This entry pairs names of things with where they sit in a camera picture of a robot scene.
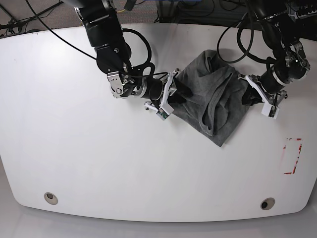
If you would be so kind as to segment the grey T-shirt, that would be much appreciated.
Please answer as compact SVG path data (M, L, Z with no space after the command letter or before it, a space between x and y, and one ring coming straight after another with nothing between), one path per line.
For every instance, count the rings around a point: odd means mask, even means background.
M185 98L183 104L172 105L174 115L222 146L249 109L241 102L248 82L238 80L238 74L217 57L216 51L203 51L176 77L193 96Z

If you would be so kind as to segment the red tape rectangle marking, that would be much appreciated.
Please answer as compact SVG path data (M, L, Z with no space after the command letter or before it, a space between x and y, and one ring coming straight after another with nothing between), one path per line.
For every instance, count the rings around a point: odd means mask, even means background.
M295 173L303 146L302 138L287 138L281 157L281 171L284 175Z

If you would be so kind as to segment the white power strip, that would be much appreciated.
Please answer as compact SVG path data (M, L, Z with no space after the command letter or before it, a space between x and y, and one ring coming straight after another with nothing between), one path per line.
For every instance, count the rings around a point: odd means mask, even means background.
M299 7L296 10L295 17L296 19L304 19L317 14L317 6L316 5L306 5Z

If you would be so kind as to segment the black tripod stand legs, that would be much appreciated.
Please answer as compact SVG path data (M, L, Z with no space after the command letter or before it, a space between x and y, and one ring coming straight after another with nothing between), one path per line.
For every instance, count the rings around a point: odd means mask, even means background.
M61 6L63 4L62 1L58 1L54 5L51 5L50 7L42 10L41 12L37 13L39 18L46 18L48 17L57 7ZM2 4L0 5L0 12L4 13L6 16L9 17L9 21L7 24L1 24L0 25L0 37L6 37L9 34L20 34L20 33L26 33L27 26L30 22L38 20L36 16L30 16L23 19L17 19L15 18Z

